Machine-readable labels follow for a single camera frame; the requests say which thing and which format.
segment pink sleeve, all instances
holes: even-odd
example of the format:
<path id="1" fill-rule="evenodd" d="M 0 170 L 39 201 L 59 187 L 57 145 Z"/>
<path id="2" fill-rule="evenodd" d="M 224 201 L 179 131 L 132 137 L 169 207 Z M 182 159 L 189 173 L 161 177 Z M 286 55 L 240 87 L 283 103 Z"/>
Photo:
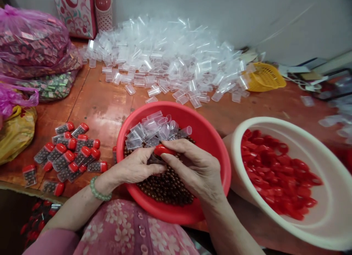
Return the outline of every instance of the pink sleeve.
<path id="1" fill-rule="evenodd" d="M 80 238 L 65 229 L 49 229 L 25 250 L 23 255 L 63 255 L 73 254 Z"/>

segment yellow plastic bag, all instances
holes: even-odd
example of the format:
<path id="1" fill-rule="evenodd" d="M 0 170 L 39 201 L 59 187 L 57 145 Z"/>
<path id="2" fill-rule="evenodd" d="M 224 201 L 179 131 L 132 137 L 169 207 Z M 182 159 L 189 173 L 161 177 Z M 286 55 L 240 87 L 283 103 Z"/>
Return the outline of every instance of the yellow plastic bag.
<path id="1" fill-rule="evenodd" d="M 36 121 L 35 107 L 13 108 L 0 131 L 0 165 L 12 161 L 31 143 Z"/>

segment wooden table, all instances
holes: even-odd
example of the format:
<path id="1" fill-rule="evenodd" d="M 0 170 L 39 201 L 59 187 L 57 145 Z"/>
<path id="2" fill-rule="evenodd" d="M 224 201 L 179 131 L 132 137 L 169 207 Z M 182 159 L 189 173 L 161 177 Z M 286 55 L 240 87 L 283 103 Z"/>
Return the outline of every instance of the wooden table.
<path id="1" fill-rule="evenodd" d="M 34 139 L 16 159 L 0 167 L 0 188 L 63 203 L 88 185 L 95 174 L 85 173 L 73 184 L 66 181 L 62 197 L 43 195 L 39 190 L 42 182 L 58 181 L 58 179 L 55 171 L 45 173 L 37 168 L 38 183 L 31 188 L 24 188 L 22 167 L 34 163 L 33 156 L 45 143 L 51 141 L 51 137 L 55 135 L 55 127 L 67 121 L 72 121 L 75 126 L 81 122 L 87 123 L 89 125 L 87 135 L 90 138 L 100 139 L 101 159 L 107 161 L 110 166 L 113 165 L 112 147 L 116 145 L 121 125 L 132 111 L 145 104 L 148 94 L 146 89 L 136 88 L 137 93 L 130 96 L 124 89 L 124 85 L 116 86 L 107 83 L 105 75 L 102 74 L 103 66 L 103 63 L 97 63 L 96 68 L 90 69 L 88 65 L 84 65 L 67 98 L 37 106 L 38 120 Z M 318 124 L 318 120 L 335 114 L 336 110 L 317 100 L 314 107 L 305 107 L 300 99 L 301 95 L 307 95 L 307 93 L 289 82 L 285 88 L 251 93 L 248 98 L 243 98 L 241 103 L 233 103 L 231 95 L 227 93 L 218 103 L 212 100 L 208 104 L 204 103 L 197 112 L 204 116 L 222 137 L 233 132 L 236 126 L 246 119 L 269 116 L 296 124 L 325 144 L 343 143 L 344 140 L 336 134 L 338 126 L 324 128 Z M 175 101 L 172 93 L 160 94 L 157 98 L 160 101 Z M 185 105 L 193 108 L 190 102 Z M 114 196 L 129 198 L 124 187 L 116 189 Z M 261 210 L 236 194 L 230 194 L 229 202 L 243 225 L 260 245 L 290 254 L 335 254 L 297 239 L 275 225 Z M 206 229 L 204 223 L 195 227 Z"/>

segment white plastic tub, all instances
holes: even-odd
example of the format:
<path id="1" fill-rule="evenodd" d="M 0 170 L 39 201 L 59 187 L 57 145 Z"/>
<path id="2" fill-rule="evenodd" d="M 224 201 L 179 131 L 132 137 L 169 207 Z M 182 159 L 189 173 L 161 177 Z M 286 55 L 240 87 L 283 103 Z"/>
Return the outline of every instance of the white plastic tub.
<path id="1" fill-rule="evenodd" d="M 303 160 L 324 182 L 312 188 L 318 204 L 303 221 L 278 215 L 257 193 L 244 169 L 241 139 L 246 129 L 261 130 L 289 146 L 291 158 Z M 284 120 L 255 117 L 242 122 L 223 139 L 232 164 L 231 189 L 260 207 L 268 216 L 296 237 L 321 248 L 352 248 L 352 177 L 338 158 L 305 130 Z"/>

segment green bead bracelet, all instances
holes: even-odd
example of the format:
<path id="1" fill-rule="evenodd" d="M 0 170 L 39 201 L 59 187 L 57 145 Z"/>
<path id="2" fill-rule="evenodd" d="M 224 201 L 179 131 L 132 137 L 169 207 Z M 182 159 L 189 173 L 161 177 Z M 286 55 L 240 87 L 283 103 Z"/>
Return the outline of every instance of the green bead bracelet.
<path id="1" fill-rule="evenodd" d="M 103 195 L 101 194 L 100 192 L 98 192 L 96 189 L 95 189 L 95 180 L 98 178 L 98 176 L 95 176 L 93 179 L 91 179 L 91 184 L 90 184 L 90 187 L 91 187 L 91 191 L 92 191 L 92 194 L 94 195 L 95 198 L 99 199 L 99 200 L 102 200 L 102 201 L 110 201 L 113 194 L 110 193 L 109 195 Z"/>

